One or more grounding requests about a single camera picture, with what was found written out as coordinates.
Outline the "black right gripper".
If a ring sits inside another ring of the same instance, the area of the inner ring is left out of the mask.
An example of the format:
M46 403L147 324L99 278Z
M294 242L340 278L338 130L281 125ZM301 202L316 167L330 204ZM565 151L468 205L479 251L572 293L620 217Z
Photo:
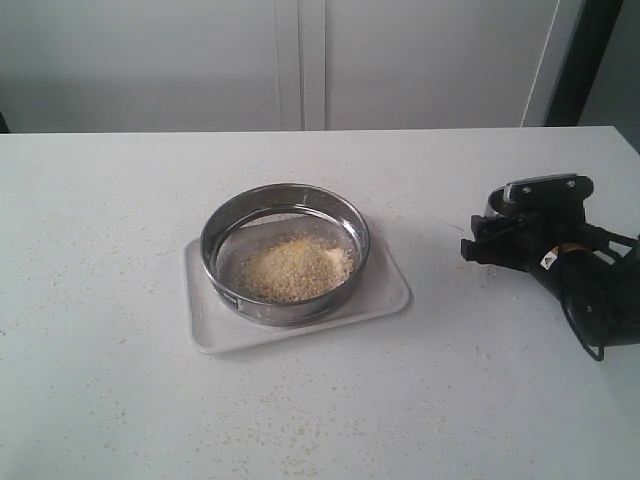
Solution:
M473 240L460 241L465 261L522 271L537 280L587 280L590 250L584 202L569 208L471 217Z

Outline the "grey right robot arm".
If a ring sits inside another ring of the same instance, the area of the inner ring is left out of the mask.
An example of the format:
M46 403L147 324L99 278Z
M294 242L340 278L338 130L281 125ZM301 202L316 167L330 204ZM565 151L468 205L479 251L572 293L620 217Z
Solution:
M471 231L462 257L531 275L596 360L639 342L639 242L587 223L581 201L474 215Z

